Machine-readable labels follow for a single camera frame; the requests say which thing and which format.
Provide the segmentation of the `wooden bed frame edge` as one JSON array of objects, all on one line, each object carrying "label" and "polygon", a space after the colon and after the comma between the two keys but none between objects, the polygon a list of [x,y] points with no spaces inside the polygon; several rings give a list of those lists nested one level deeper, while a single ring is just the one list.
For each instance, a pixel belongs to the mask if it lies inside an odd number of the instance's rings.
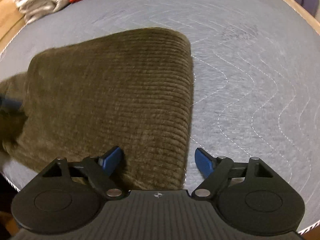
[{"label": "wooden bed frame edge", "polygon": [[282,0],[297,12],[319,35],[319,22],[294,0]]}]

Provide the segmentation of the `grey quilted mattress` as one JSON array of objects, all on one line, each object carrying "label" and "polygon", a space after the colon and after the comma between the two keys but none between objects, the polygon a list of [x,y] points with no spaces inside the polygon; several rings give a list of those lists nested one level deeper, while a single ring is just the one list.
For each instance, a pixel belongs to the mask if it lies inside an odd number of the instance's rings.
[{"label": "grey quilted mattress", "polygon": [[184,187],[202,181],[197,147],[259,157],[300,193],[303,231],[319,222],[319,35],[282,0],[83,0],[24,27],[1,52],[1,79],[39,52],[161,27],[191,44],[194,101]]}]

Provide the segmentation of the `olive corduroy pants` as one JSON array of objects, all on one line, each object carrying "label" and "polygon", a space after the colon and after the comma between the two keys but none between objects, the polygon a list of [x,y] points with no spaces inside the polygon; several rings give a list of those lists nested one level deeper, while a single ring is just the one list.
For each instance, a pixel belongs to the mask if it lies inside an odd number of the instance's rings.
[{"label": "olive corduroy pants", "polygon": [[127,185],[183,186],[193,61],[182,33],[133,29],[47,49],[2,81],[1,95],[22,103],[16,114],[1,113],[1,150],[28,168],[119,146]]}]

